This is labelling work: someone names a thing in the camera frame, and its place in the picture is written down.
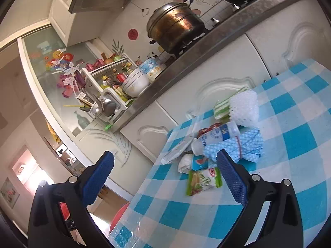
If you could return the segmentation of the green snack wrapper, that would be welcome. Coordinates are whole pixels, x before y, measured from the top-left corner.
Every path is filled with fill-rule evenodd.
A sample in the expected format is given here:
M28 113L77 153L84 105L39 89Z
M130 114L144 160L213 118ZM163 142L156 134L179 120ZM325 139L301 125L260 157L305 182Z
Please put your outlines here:
M207 168L204 170L190 171L187 180L186 195L193 196L214 187L222 186L221 172L219 168Z

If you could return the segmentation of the red snack wrapper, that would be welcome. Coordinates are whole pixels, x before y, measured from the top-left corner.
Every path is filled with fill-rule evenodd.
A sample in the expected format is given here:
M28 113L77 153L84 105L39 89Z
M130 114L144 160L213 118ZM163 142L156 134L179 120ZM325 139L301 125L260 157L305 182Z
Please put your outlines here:
M210 132L211 130L213 130L214 128L220 127L221 123L215 123L207 128L202 128L198 131L198 135L197 138L201 137L202 135L206 134L207 132Z

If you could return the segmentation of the large brass stock pot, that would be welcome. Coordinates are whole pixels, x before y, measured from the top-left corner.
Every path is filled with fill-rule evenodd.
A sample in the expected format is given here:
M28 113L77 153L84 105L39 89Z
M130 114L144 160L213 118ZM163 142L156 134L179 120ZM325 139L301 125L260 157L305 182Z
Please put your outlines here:
M151 39L149 43L158 44L166 51L193 31L195 25L204 27L190 7L193 1L170 2L157 8L146 25L148 38Z

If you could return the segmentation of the blue white panda mug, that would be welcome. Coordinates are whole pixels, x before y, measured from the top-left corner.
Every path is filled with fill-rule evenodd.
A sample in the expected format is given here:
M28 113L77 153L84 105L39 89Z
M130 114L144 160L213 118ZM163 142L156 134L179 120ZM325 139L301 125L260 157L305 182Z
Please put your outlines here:
M139 68L146 74L149 82L152 83L165 70L166 66L158 57L151 57L139 65Z

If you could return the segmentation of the white barcode packet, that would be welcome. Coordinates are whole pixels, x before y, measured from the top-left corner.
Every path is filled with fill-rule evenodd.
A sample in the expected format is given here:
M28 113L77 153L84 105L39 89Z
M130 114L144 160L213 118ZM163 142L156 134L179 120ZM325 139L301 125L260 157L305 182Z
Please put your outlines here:
M184 153L184 151L191 144L191 142L194 140L194 138L195 137L194 137L193 133L184 137L183 140L178 142L178 144L176 144L170 151L167 152L166 155L164 155L161 158L161 164L165 165L165 164L172 163L173 160L180 157L180 155L182 155L182 153Z

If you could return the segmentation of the stacked white bowls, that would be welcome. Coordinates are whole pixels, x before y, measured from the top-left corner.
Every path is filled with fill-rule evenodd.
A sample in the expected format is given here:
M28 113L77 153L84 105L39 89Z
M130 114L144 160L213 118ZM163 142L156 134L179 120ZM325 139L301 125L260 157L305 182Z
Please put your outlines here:
M149 86L150 82L143 70L135 69L122 84L122 90L131 97L139 97Z

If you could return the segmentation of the white paper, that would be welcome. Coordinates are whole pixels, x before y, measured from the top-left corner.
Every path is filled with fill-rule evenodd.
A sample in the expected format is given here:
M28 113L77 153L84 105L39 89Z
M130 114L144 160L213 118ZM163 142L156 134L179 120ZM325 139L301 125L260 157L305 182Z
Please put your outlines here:
M191 170L192 159L194 157L193 153L186 153L183 155L178 163L178 172L182 174L188 174Z

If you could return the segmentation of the white kitchen base cabinets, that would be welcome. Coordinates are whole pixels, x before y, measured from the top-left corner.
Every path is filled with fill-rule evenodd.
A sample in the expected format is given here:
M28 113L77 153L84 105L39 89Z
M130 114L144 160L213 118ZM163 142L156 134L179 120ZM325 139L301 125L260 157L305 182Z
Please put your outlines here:
M79 138L80 150L89 163L113 152L110 178L130 199L173 128L308 58L330 66L330 18L318 0L255 2L168 67L141 95L146 108L122 129L92 122Z

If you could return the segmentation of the white plastic yogurt bottle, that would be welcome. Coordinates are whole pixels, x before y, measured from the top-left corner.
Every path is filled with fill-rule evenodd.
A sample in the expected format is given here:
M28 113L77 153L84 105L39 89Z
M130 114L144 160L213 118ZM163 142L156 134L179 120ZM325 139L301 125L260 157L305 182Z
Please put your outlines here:
M196 156L202 155L207 145L217 144L224 140L240 135L239 128L234 121L227 122L195 138L191 143L191 149Z

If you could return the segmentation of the white dish rack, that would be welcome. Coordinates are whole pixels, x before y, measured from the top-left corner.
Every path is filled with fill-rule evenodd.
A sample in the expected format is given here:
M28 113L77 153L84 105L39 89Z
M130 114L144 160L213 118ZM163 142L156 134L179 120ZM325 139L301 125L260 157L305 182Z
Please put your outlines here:
M113 71L115 69L117 72L125 74L125 71L122 70L125 65L129 65L132 70L138 69L133 60L123 53L118 61L101 66L91 72L87 68L79 71L86 83L84 93L92 101L95 101L94 97L97 97L102 103L109 99L116 104L114 113L109 117L103 113L96 117L109 124L113 124L134 101L134 98L121 90L123 83L116 78Z

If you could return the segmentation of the green striped scrub cloth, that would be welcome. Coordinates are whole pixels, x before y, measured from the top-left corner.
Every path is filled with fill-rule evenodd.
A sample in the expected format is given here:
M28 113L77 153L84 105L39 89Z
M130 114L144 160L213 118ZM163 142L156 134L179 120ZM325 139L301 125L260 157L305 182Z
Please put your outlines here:
M237 95L238 93L242 93L247 90L249 90L248 87L243 87L240 90L238 90L236 93L231 95L230 97L226 98L225 100L217 102L213 107L214 118L216 120L221 120L221 118L226 117L229 114L230 99L235 95Z

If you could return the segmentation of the blue cow wet wipes pack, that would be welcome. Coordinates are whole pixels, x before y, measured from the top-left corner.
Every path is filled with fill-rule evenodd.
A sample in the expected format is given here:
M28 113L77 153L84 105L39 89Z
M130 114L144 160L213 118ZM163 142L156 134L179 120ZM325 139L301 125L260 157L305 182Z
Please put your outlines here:
M208 158L203 155L193 155L192 163L191 163L191 170L198 171L198 170L205 170L209 166Z

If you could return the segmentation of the blue dotted cloth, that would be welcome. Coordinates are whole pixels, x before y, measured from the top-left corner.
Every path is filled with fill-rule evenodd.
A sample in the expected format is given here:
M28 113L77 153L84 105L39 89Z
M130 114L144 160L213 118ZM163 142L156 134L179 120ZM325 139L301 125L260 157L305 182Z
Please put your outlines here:
M235 163L240 160L257 163L263 152L263 138L259 128L251 128L239 136L209 144L204 148L203 155L210 162L216 163L217 153L221 150L225 150Z

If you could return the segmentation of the black gas stove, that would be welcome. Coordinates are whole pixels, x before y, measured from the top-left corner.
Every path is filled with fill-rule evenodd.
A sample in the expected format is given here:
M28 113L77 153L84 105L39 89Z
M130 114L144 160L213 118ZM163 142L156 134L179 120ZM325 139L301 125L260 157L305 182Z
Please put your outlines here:
M166 49L165 51L170 54L174 54L179 57L180 53L188 50L189 47L193 46L201 37L211 32L215 27L219 26L226 19L231 17L236 11L247 6L254 0L245 0L240 3L229 3L225 0L218 0L217 6L222 6L221 10L211 12L207 11L205 15L199 18L199 21L204 23L204 27L199 25L194 26L193 31L189 31L188 35L180 39L172 49Z

